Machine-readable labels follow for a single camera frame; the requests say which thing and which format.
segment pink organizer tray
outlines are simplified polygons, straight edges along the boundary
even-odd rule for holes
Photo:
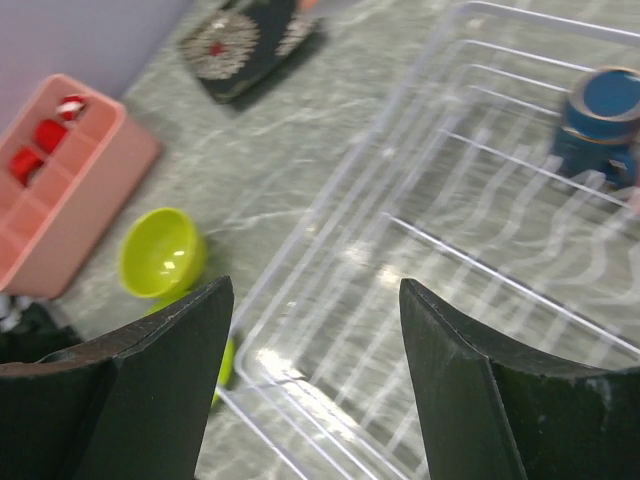
[[[86,109],[46,156],[35,127],[72,94]],[[45,160],[28,187],[7,168],[22,146]],[[0,138],[0,291],[61,295],[159,151],[122,104],[68,76],[47,78]]]

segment blue cup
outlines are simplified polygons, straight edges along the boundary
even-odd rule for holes
[[[587,170],[606,175],[614,188],[636,184],[638,178],[637,152],[631,144],[606,145],[575,137],[558,125],[555,128],[552,155],[562,158],[560,173],[573,177]]]
[[[608,67],[582,78],[565,104],[564,128],[593,143],[629,144],[640,130],[640,73]]]

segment gray marble surface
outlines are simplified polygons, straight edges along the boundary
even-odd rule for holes
[[[502,3],[630,30],[637,30],[640,18],[640,6],[635,0],[609,4],[577,0]],[[362,138],[369,119],[382,107],[390,88],[402,80],[436,20],[451,4],[448,0],[363,0],[328,21],[322,35],[311,39],[265,85],[251,92],[242,108],[233,109],[211,102],[178,57],[176,41],[214,8],[209,2],[196,1],[124,99],[130,112],[163,141],[165,152],[58,302],[80,331],[86,337],[98,336],[139,318],[150,306],[131,298],[119,286],[116,259],[131,223],[145,211],[160,206],[178,207],[192,215],[208,239],[210,261],[205,277],[231,275],[239,305],[289,232],[310,213],[317,192],[345,152]],[[613,63],[640,65],[633,52],[553,37],[542,29],[517,22],[507,25],[476,18],[460,28],[465,37],[501,39],[506,45],[525,45],[530,52],[553,53],[556,58],[588,66],[595,67],[612,58],[620,60]],[[482,52],[464,55],[456,61],[492,61],[483,57]],[[437,57],[432,66],[444,65],[446,61],[446,56]],[[554,79],[562,86],[567,86],[572,78],[564,68],[541,69],[526,61],[513,63],[512,71],[540,81]],[[423,81],[428,82],[431,77],[425,78]],[[485,80],[469,77],[466,83]],[[451,103],[450,97],[453,103],[459,103],[464,98],[462,90],[451,96],[446,88],[452,81],[454,78],[448,77],[446,82],[431,85],[432,95],[423,108],[432,108],[436,113],[444,111]],[[501,91],[535,100],[547,108],[553,108],[555,100],[552,95],[545,97],[548,89],[529,88],[517,82],[504,83]],[[485,143],[510,152],[522,146],[521,140],[509,137],[509,131],[515,119],[530,112],[505,113],[498,110],[499,105],[493,100],[484,97],[475,98],[474,102],[465,111],[466,122],[452,126],[455,133],[475,138],[474,125],[486,121],[490,112],[499,111],[494,124],[487,127],[492,134]],[[422,135],[427,138],[436,125],[445,126],[427,125]],[[531,136],[525,146],[531,148],[546,135],[543,127],[536,128],[534,124],[527,127],[527,132]],[[364,158],[371,161],[378,158],[383,140],[381,137],[374,143]],[[464,159],[464,152],[464,147],[454,141],[439,145],[435,151],[443,159]],[[423,242],[407,240],[406,233],[399,228],[387,228],[364,241],[360,241],[358,232],[381,209],[391,207],[403,220],[426,224],[425,230],[448,236],[458,248],[473,251],[506,221],[508,210],[498,209],[495,215],[486,217],[488,222],[475,224],[473,228],[468,223],[473,209],[485,198],[482,192],[488,179],[503,167],[491,162],[474,164],[466,170],[463,184],[452,190],[455,195],[440,210],[429,210],[426,206],[434,203],[451,172],[448,164],[442,162],[429,170],[429,175],[417,178],[414,188],[392,205],[373,200],[363,214],[359,230],[341,237],[349,231],[350,219],[360,215],[359,207],[373,198],[375,185],[380,184],[383,192],[393,190],[392,186],[404,178],[419,158],[415,151],[396,157],[401,154],[390,152],[389,158],[406,161],[406,167],[388,178],[381,176],[384,168],[380,170],[375,178],[385,181],[372,180],[371,186],[346,208],[337,228],[308,260],[300,279],[277,302],[264,327],[252,329],[332,212],[343,205],[350,186],[366,171],[367,162],[361,162],[348,173],[337,194],[318,214],[317,222],[307,230],[274,281],[251,304],[238,325],[238,333],[248,336],[245,344],[248,348],[239,359],[245,378],[231,390],[233,406],[249,413],[291,453],[310,478],[367,478],[363,472],[374,478],[424,478],[424,455],[397,319],[397,285],[402,276],[414,276],[460,308],[473,311],[488,282],[486,276],[460,270],[460,262],[425,247]],[[474,155],[475,159],[483,159],[478,152]],[[507,180],[498,198],[502,204],[511,205],[530,177],[510,172]],[[509,250],[513,253],[506,257],[507,250],[488,249],[480,252],[485,255],[484,260],[513,263],[523,256],[544,253],[544,244],[540,243],[544,236],[538,238],[536,234],[548,230],[550,221],[564,220],[564,217],[553,220],[553,212],[559,205],[565,205],[568,197],[550,190],[537,195],[544,199],[539,202],[542,206],[530,212],[532,220],[528,227],[515,238],[515,243],[511,242],[521,248]],[[580,239],[588,238],[585,232],[604,221],[601,210],[591,206],[585,209],[581,210],[584,214],[579,217],[581,220],[571,226],[571,231],[577,233],[569,248],[581,248]],[[630,235],[632,240],[636,238],[635,230]],[[629,242],[622,241],[614,248],[624,252],[623,255],[635,254]],[[544,278],[552,259],[543,255],[543,260],[547,263],[542,262],[537,269],[516,272],[517,276],[533,283]],[[465,276],[456,275],[460,271]],[[621,279],[620,288],[624,288],[624,281],[631,281],[632,276],[628,268],[623,268],[614,271],[613,277],[604,283],[611,285]],[[317,284],[307,288],[317,278]],[[586,295],[582,291],[582,297],[576,296],[575,289],[570,287],[560,288],[558,293],[559,301],[580,301]],[[603,290],[596,289],[596,293],[603,294]],[[561,330],[564,322],[556,321],[556,317],[543,310],[527,310],[527,318],[531,320],[514,325],[511,320],[522,316],[519,309],[523,303],[511,300],[517,295],[509,296],[508,292],[504,295],[500,300],[496,294],[491,308],[483,312],[487,323],[502,330],[511,327],[511,333],[523,341],[581,361],[608,362],[612,366],[634,361],[629,355],[611,350],[610,344],[605,345],[605,350],[598,350],[597,358],[589,358],[587,352],[595,351],[594,342],[597,347],[598,340],[573,327]],[[632,317],[638,305],[633,302],[630,305],[623,313],[604,307],[592,308],[590,313],[598,320],[612,314]],[[625,333],[635,335],[633,331]],[[278,386],[262,390],[250,384],[274,380],[279,382]],[[230,406],[222,406],[211,417],[198,474],[203,480],[297,478],[294,470]]]

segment lime green cup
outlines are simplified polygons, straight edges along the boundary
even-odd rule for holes
[[[188,290],[202,274],[204,238],[189,216],[159,208],[129,229],[120,252],[120,280],[140,298],[168,298]]]
[[[188,295],[190,292],[178,292],[168,297],[160,298],[153,306],[147,311],[147,315],[151,315],[152,313],[158,312],[165,307],[168,307],[174,302],[177,302],[185,295]],[[220,371],[218,372],[218,381],[216,383],[217,386],[227,386],[229,380],[231,379],[231,374],[233,373],[233,356],[235,355],[235,344],[233,342],[233,338],[229,337],[227,340],[227,344],[224,347],[224,353],[222,355],[222,363],[220,364]],[[213,400],[211,401],[211,406],[213,407],[218,401],[218,394],[215,393],[213,395]]]

